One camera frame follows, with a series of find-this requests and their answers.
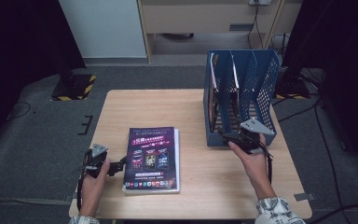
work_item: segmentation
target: power outlet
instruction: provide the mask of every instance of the power outlet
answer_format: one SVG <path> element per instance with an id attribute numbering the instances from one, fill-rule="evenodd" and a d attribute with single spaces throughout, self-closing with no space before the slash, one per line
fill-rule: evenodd
<path id="1" fill-rule="evenodd" d="M 249 5 L 251 6 L 269 6 L 271 5 L 271 0 L 249 0 Z"/>

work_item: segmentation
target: booklet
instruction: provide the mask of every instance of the booklet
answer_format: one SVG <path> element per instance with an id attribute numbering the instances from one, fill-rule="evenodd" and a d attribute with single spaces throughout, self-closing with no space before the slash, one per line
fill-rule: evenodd
<path id="1" fill-rule="evenodd" d="M 173 127 L 130 128 L 123 191 L 179 193 L 179 131 Z"/>

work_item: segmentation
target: gray carpet floor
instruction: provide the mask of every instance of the gray carpet floor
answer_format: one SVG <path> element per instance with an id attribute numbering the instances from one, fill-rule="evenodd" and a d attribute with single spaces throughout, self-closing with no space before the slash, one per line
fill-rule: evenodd
<path id="1" fill-rule="evenodd" d="M 47 77 L 23 89 L 20 103 L 3 125 L 0 223 L 67 223 L 69 203 L 57 203 L 63 202 L 76 187 L 83 154 L 90 145 L 105 95 L 110 90 L 123 89 L 202 89 L 205 66 L 100 66 L 78 73 L 97 76 L 87 100 L 50 101 L 59 77 Z M 278 119 L 283 119 L 312 106 L 318 97 L 285 100 L 276 104 L 274 110 Z M 332 155 L 342 203 L 358 204 L 358 155 L 341 149 L 328 114 L 320 106 L 316 108 Z M 89 121 L 86 116 L 93 117 L 89 131 L 79 135 L 85 131 L 82 123 Z M 304 189 L 316 197 L 310 202 L 313 216 L 307 220 L 312 222 L 339 208 L 332 165 L 315 112 L 312 109 L 280 125 Z M 12 199 L 48 200 L 56 204 L 15 203 Z M 346 210 L 345 216 L 351 223 L 358 223 L 358 207 Z M 347 222 L 338 212 L 318 223 Z"/>

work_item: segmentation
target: metal bracket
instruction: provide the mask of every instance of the metal bracket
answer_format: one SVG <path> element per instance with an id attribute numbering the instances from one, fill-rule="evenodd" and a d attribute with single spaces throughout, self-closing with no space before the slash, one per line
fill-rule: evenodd
<path id="1" fill-rule="evenodd" d="M 303 201 L 303 200 L 308 200 L 313 201 L 316 199 L 315 195 L 313 195 L 313 193 L 299 193 L 299 194 L 295 194 L 295 198 L 296 201 Z"/>
<path id="2" fill-rule="evenodd" d="M 240 126 L 251 133 L 262 133 L 266 135 L 274 135 L 275 132 L 267 128 L 264 124 L 258 121 L 255 118 L 248 119 L 245 122 L 242 122 Z"/>
<path id="3" fill-rule="evenodd" d="M 107 149 L 107 147 L 94 143 L 92 145 L 92 158 L 96 158 L 97 156 L 103 154 L 105 151 L 107 151 Z"/>

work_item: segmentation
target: hand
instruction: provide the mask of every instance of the hand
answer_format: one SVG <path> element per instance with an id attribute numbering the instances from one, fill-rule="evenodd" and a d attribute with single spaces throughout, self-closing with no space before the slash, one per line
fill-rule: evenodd
<path id="1" fill-rule="evenodd" d="M 260 142 L 266 144 L 266 137 L 260 134 Z M 269 174 L 267 169 L 267 158 L 264 153 L 249 155 L 236 144 L 228 143 L 231 150 L 240 158 L 246 174 L 255 189 L 258 200 L 276 197 L 276 194 L 269 183 Z"/>
<path id="2" fill-rule="evenodd" d="M 106 158 L 101 167 L 97 178 L 86 175 L 82 187 L 82 206 L 79 212 L 80 216 L 95 217 L 103 193 L 106 175 L 109 172 L 110 160 Z"/>

